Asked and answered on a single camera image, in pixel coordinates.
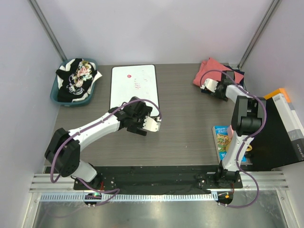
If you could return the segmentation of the pink power adapter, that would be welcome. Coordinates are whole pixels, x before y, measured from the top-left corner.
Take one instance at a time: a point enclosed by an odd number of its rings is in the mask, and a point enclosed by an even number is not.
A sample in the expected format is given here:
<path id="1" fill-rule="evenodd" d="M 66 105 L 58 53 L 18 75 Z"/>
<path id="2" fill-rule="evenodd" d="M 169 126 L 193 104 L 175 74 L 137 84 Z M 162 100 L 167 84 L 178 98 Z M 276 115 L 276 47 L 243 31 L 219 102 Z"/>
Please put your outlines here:
<path id="1" fill-rule="evenodd" d="M 228 133 L 228 137 L 230 138 L 230 139 L 232 139 L 232 137 L 233 137 L 233 129 L 232 129 L 232 126 L 230 125 L 229 127 L 228 127 L 228 129 L 227 129 L 227 133 Z"/>

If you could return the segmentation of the red t shirt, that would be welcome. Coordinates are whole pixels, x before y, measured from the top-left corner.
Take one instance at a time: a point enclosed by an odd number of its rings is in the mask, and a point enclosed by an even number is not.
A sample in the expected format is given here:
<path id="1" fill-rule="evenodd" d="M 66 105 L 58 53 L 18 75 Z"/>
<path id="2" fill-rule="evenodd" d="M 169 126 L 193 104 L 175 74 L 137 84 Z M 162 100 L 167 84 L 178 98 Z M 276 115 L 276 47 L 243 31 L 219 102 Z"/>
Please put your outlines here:
<path id="1" fill-rule="evenodd" d="M 202 78 L 202 84 L 207 78 L 211 78 L 216 81 L 221 81 L 221 73 L 217 71 L 212 71 L 207 74 L 205 74 L 207 71 L 210 70 L 220 70 L 220 71 L 234 71 L 235 76 L 235 82 L 238 84 L 241 84 L 243 86 L 244 84 L 244 72 L 240 71 L 238 69 L 233 69 L 229 65 L 223 65 L 219 63 L 217 60 L 213 58 L 209 58 L 208 60 L 202 61 L 199 71 L 196 74 L 193 84 L 200 87 L 200 79 Z"/>

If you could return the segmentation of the black floral t shirt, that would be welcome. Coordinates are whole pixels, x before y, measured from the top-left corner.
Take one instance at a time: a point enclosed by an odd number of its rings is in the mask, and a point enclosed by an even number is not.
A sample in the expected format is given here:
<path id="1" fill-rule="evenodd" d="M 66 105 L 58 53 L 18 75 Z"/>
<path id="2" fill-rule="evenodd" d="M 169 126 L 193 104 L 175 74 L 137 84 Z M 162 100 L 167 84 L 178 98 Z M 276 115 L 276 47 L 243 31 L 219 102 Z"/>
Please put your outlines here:
<path id="1" fill-rule="evenodd" d="M 95 63 L 75 58 L 61 66 L 57 71 L 57 100 L 64 103 L 86 100 L 93 90 L 93 85 L 102 76 Z"/>

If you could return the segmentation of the teal laundry basket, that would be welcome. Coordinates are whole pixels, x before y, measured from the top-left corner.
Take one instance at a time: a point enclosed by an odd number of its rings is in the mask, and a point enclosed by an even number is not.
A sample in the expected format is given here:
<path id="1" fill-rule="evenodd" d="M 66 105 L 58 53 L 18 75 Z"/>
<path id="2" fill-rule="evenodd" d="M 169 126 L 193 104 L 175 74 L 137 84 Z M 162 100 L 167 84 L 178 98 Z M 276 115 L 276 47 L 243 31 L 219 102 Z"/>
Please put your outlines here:
<path id="1" fill-rule="evenodd" d="M 90 59 L 90 58 L 83 58 L 83 59 L 84 59 L 84 60 L 88 60 L 88 61 L 92 61 L 93 63 L 95 63 L 96 68 L 97 68 L 97 62 L 96 62 L 95 60 Z M 68 63 L 70 60 L 72 60 L 72 59 L 68 59 L 68 60 L 64 61 L 64 62 L 59 66 L 59 68 L 60 68 L 61 66 L 65 66 L 66 63 Z M 55 77 L 55 80 L 54 80 L 54 83 L 53 83 L 53 87 L 52 87 L 52 89 L 51 89 L 50 98 L 51 98 L 51 100 L 52 100 L 54 103 L 59 104 L 59 105 L 61 105 L 61 106 L 67 106 L 67 107 L 69 107 L 69 106 L 73 106 L 73 107 L 84 106 L 84 105 L 87 105 L 87 104 L 90 103 L 90 101 L 91 101 L 91 99 L 92 99 L 92 97 L 93 97 L 94 88 L 95 88 L 95 84 L 93 85 L 93 90 L 92 90 L 91 94 L 90 94 L 89 97 L 88 97 L 86 100 L 84 100 L 84 101 L 81 101 L 81 102 L 73 102 L 73 103 L 59 102 L 59 101 L 57 100 L 58 83 L 57 83 L 57 76 L 56 76 L 56 77 Z"/>

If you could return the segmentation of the yellow cup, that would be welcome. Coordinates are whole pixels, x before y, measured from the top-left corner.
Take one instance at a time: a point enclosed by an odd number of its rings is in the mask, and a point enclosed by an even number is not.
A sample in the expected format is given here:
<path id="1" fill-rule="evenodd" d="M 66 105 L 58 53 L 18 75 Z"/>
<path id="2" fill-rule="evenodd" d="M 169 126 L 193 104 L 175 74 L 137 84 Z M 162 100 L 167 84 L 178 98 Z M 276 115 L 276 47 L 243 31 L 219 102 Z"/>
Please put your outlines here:
<path id="1" fill-rule="evenodd" d="M 249 145 L 249 146 L 247 147 L 247 149 L 246 149 L 246 152 L 249 152 L 249 151 L 251 151 L 251 150 L 252 150 L 252 146 Z"/>

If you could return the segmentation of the black orange box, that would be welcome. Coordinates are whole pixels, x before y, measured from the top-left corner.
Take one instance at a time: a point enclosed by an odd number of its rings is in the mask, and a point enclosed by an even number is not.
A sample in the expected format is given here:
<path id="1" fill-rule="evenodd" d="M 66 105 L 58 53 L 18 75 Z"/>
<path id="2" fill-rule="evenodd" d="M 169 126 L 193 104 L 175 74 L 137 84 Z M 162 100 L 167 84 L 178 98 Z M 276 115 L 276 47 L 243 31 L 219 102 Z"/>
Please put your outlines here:
<path id="1" fill-rule="evenodd" d="M 284 88 L 279 88 L 266 99 L 266 124 L 250 143 L 248 152 L 253 171 L 274 168 L 304 160 L 304 127 Z"/>

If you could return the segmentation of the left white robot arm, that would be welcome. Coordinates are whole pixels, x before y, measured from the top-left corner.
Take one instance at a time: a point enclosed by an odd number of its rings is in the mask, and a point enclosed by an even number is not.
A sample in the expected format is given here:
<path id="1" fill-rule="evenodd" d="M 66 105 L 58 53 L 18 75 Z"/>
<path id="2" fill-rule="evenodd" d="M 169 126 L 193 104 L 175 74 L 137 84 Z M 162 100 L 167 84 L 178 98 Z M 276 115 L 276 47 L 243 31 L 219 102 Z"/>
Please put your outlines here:
<path id="1" fill-rule="evenodd" d="M 51 171 L 62 177 L 78 179 L 90 189 L 98 189 L 103 177 L 96 168 L 80 159 L 80 153 L 91 143 L 123 128 L 145 136 L 147 132 L 157 132 L 160 124 L 150 116 L 152 107 L 147 100 L 132 97 L 120 107 L 110 109 L 97 120 L 82 127 L 66 131 L 57 129 L 46 149 L 45 158 L 51 163 Z"/>

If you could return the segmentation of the folded navy t shirt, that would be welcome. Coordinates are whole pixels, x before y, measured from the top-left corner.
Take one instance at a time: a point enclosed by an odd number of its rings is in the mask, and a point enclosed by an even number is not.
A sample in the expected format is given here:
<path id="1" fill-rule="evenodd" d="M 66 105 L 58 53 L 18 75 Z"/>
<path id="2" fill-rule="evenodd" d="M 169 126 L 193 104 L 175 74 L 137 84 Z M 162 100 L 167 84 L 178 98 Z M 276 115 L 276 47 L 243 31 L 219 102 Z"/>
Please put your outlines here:
<path id="1" fill-rule="evenodd" d="M 236 83 L 241 84 L 244 86 L 244 75 L 245 72 L 239 70 L 237 66 L 230 66 L 228 63 L 219 63 L 214 59 L 204 60 L 202 61 L 199 71 L 195 76 L 195 79 L 193 80 L 193 84 L 196 86 L 200 85 L 200 78 L 202 75 L 209 70 L 218 69 L 221 71 L 234 71 L 234 80 Z M 210 72 L 208 73 L 205 78 L 212 78 L 214 80 L 220 80 L 221 74 L 219 72 Z M 210 91 L 208 90 L 201 90 L 202 93 L 210 95 Z"/>

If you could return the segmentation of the right aluminium corner post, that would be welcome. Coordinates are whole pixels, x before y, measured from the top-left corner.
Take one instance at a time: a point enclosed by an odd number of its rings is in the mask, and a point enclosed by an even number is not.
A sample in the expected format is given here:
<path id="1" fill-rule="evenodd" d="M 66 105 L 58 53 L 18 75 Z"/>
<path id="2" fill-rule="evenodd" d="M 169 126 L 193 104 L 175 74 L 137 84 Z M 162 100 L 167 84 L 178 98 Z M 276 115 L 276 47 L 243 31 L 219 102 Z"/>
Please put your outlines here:
<path id="1" fill-rule="evenodd" d="M 275 14 L 277 8 L 279 7 L 281 0 L 272 0 L 270 2 L 269 7 L 267 8 L 264 16 L 262 17 L 261 22 L 259 23 L 252 39 L 250 40 L 250 43 L 248 44 L 239 64 L 237 67 L 241 69 L 243 65 L 246 63 L 247 59 L 249 58 L 250 54 L 252 53 L 254 47 L 258 43 L 259 39 L 261 38 L 264 30 L 266 29 L 268 23 L 270 22 L 271 18 Z"/>

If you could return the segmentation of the white board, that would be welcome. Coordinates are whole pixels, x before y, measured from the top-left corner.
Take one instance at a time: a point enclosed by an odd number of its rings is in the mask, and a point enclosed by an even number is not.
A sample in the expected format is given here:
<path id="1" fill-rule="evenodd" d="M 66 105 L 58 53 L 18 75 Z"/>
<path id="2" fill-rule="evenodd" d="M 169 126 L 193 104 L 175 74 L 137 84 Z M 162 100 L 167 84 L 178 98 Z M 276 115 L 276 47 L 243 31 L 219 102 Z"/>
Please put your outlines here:
<path id="1" fill-rule="evenodd" d="M 155 65 L 115 66 L 112 68 L 110 108 L 121 106 L 134 96 L 154 102 L 154 104 L 147 104 L 152 107 L 151 117 L 157 117 L 158 121 L 161 120 L 160 113 L 155 108 L 155 106 L 159 106 Z"/>

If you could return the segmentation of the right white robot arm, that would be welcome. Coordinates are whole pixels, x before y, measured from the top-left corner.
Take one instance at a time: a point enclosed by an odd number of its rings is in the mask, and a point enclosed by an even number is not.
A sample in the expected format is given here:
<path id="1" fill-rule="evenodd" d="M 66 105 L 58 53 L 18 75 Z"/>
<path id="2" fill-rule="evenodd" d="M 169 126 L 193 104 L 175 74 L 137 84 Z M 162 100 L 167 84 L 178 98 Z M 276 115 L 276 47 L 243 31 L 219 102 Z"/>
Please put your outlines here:
<path id="1" fill-rule="evenodd" d="M 219 71 L 220 80 L 209 79 L 204 85 L 211 95 L 234 102 L 231 119 L 232 140 L 225 157 L 221 160 L 213 175 L 218 188 L 229 187 L 238 182 L 241 161 L 247 147 L 266 124 L 266 100 L 246 91 L 235 82 L 232 71 Z"/>

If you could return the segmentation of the aluminium frame rail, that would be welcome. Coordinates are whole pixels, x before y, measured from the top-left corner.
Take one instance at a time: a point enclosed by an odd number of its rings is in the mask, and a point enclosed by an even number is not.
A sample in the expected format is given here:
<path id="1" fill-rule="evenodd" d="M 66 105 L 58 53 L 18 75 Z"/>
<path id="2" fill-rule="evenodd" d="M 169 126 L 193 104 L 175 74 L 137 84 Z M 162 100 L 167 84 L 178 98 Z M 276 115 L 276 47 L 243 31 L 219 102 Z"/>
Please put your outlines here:
<path id="1" fill-rule="evenodd" d="M 241 189 L 207 189 L 203 191 L 199 189 L 197 193 L 191 193 L 186 190 L 185 193 L 162 193 L 162 194 L 123 194 L 119 192 L 113 199 L 110 194 L 98 194 L 90 190 L 75 190 L 73 189 L 74 180 L 71 178 L 60 178 L 57 183 L 49 181 L 48 174 L 35 174 L 32 180 L 29 192 L 41 193 L 40 201 L 83 201 L 88 204 L 99 203 L 109 200 L 110 202 L 154 202 L 154 201 L 214 201 L 218 196 L 224 196 L 228 193 L 236 193 L 238 191 L 256 191 L 256 185 L 253 180 L 241 174 L 243 188 Z"/>

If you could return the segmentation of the aluminium corner post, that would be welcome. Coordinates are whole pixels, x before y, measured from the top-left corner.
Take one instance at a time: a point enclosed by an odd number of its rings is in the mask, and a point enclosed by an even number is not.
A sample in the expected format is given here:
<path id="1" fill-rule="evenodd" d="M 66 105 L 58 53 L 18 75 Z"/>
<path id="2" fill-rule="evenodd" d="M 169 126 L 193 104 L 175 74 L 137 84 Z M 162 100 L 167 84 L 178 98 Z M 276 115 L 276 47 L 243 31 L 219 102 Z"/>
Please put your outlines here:
<path id="1" fill-rule="evenodd" d="M 41 10 L 38 2 L 36 0 L 28 0 L 29 5 L 31 6 L 33 12 L 35 13 L 36 17 L 38 18 L 42 28 L 44 29 L 46 35 L 48 36 L 50 42 L 52 43 L 55 51 L 58 53 L 60 59 L 62 61 L 66 61 L 67 57 L 59 44 L 59 41 L 53 32 L 51 26 L 49 25 L 49 22 L 47 18 L 45 17 L 43 11 Z"/>
<path id="2" fill-rule="evenodd" d="M 261 22 L 259 23 L 252 39 L 250 40 L 250 43 L 248 44 L 239 64 L 237 67 L 241 69 L 243 65 L 246 63 L 247 59 L 249 58 L 250 54 L 252 53 L 254 47 L 258 43 L 259 39 L 261 38 L 264 30 L 266 29 L 268 23 L 270 22 L 271 18 L 275 14 L 277 8 L 279 7 L 281 0 L 272 0 L 270 2 L 269 7 L 267 8 L 264 16 L 262 17 Z"/>

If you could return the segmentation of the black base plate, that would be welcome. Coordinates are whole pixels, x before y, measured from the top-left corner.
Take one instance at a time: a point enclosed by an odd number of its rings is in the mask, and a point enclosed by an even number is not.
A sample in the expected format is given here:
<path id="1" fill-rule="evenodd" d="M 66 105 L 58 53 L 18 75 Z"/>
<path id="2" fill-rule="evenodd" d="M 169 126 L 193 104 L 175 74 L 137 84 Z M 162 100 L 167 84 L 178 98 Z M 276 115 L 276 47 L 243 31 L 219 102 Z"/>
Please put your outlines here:
<path id="1" fill-rule="evenodd" d="M 97 166 L 97 182 L 92 188 L 105 191 L 118 188 L 125 195 L 192 195 L 243 187 L 240 177 L 234 184 L 216 184 L 213 177 L 216 169 L 216 165 Z"/>

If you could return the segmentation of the left aluminium corner post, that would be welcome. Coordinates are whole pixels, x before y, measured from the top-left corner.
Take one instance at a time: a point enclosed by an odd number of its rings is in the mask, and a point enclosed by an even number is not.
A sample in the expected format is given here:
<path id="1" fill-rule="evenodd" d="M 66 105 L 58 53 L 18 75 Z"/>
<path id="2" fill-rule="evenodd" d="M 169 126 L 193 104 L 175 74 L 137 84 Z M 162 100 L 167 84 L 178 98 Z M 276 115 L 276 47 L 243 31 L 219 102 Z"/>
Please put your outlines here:
<path id="1" fill-rule="evenodd" d="M 42 28 L 44 29 L 46 35 L 48 36 L 50 42 L 52 43 L 55 51 L 58 53 L 60 59 L 62 61 L 66 61 L 67 57 L 59 44 L 59 41 L 53 32 L 51 26 L 49 25 L 49 22 L 47 18 L 45 17 L 43 11 L 41 10 L 38 2 L 36 0 L 28 0 L 29 5 L 31 6 L 33 12 L 35 13 L 36 17 L 38 18 Z"/>

